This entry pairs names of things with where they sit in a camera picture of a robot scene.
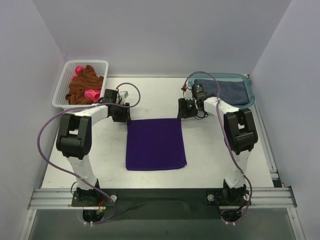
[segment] gray towel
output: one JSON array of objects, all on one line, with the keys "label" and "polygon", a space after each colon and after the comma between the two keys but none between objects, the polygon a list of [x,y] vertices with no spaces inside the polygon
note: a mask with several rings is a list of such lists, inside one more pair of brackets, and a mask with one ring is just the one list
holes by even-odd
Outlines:
[{"label": "gray towel", "polygon": [[[220,85],[220,98],[233,106],[247,105],[250,100],[243,81],[218,81]],[[202,84],[207,94],[217,94],[218,88],[214,80],[195,79],[194,84]]]}]

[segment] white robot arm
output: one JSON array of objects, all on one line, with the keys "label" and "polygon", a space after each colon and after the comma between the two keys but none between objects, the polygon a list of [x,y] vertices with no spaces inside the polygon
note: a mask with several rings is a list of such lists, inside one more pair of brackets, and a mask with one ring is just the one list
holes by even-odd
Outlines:
[{"label": "white robot arm", "polygon": [[[126,103],[127,91],[107,89],[105,102],[129,105]],[[93,173],[89,151],[92,145],[92,126],[102,119],[112,116],[114,122],[130,122],[130,110],[118,106],[98,105],[75,113],[65,113],[61,116],[56,147],[71,164],[75,174],[81,176],[91,185],[99,188],[99,181]],[[79,197],[93,196],[92,188],[80,178],[76,179]]]},{"label": "white robot arm", "polygon": [[[217,103],[218,103],[218,99],[216,97],[210,97],[207,100],[203,101],[204,111],[214,116],[217,116]],[[231,106],[220,99],[219,112],[220,112],[220,116],[224,116],[227,113],[239,112],[239,108]],[[248,162],[250,153],[251,151],[249,150],[241,151],[239,154],[236,154],[234,151],[232,151],[232,154],[237,164],[240,166],[240,168],[243,170],[244,173],[246,172],[247,162]],[[230,189],[242,188],[246,184],[243,174],[231,161],[230,161],[230,171],[225,176],[225,182]]]},{"label": "white robot arm", "polygon": [[[193,85],[191,89],[182,88],[184,98],[178,99],[178,118],[185,119],[196,117],[198,111],[217,116],[218,99],[215,95],[207,94],[201,84]],[[232,155],[237,165],[246,172],[247,162],[254,144],[258,141],[255,121],[250,109],[239,109],[219,99],[219,115],[223,118],[223,128]],[[246,181],[244,175],[230,162],[230,171],[223,181],[225,194],[221,197],[227,203],[239,203],[246,194]]]}]

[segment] purple cloth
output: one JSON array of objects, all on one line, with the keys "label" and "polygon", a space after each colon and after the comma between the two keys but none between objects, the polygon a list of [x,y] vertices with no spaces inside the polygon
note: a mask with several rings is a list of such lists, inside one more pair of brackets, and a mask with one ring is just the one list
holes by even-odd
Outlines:
[{"label": "purple cloth", "polygon": [[170,170],[187,165],[180,119],[133,120],[127,130],[127,170]]}]

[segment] white wall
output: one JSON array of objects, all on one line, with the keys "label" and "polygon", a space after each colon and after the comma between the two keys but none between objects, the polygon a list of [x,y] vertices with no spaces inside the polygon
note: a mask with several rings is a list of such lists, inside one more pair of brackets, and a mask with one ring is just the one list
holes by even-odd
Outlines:
[{"label": "white wall", "polygon": [[[0,238],[15,240],[44,174],[36,138],[57,111],[51,99],[64,61],[31,0],[1,1],[0,32]],[[56,130],[42,138],[46,155]]]},{"label": "white wall", "polygon": [[292,1],[251,76],[280,178],[307,239],[319,239],[319,0]]},{"label": "white wall", "polygon": [[33,0],[67,59],[109,74],[251,73],[291,0]]}]

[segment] white basket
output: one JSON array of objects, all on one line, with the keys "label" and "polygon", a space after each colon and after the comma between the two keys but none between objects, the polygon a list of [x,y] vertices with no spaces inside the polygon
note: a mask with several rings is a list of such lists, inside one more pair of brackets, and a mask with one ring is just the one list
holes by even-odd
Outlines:
[{"label": "white basket", "polygon": [[62,73],[59,78],[59,82],[56,86],[52,105],[57,108],[71,109],[77,107],[88,107],[90,105],[70,105],[68,100],[66,100],[66,95],[69,92],[69,83],[71,82],[72,76],[76,75],[76,67],[90,65],[93,67],[95,74],[103,76],[103,82],[101,87],[101,95],[103,97],[107,79],[107,72],[109,64],[107,61],[103,60],[72,60],[67,61],[63,67]]}]

